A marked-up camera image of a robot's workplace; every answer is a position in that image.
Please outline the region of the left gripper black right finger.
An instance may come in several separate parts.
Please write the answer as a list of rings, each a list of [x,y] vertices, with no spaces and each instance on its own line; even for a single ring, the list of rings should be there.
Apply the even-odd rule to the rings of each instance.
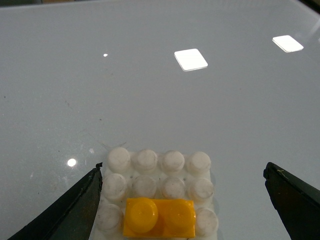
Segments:
[[[320,191],[272,162],[267,163],[263,177],[273,207],[290,238],[318,240]]]

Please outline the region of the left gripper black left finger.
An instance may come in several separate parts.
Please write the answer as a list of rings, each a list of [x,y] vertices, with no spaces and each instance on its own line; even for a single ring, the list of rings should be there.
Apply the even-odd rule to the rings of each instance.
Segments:
[[[100,203],[102,163],[96,164],[11,240],[88,240]]]

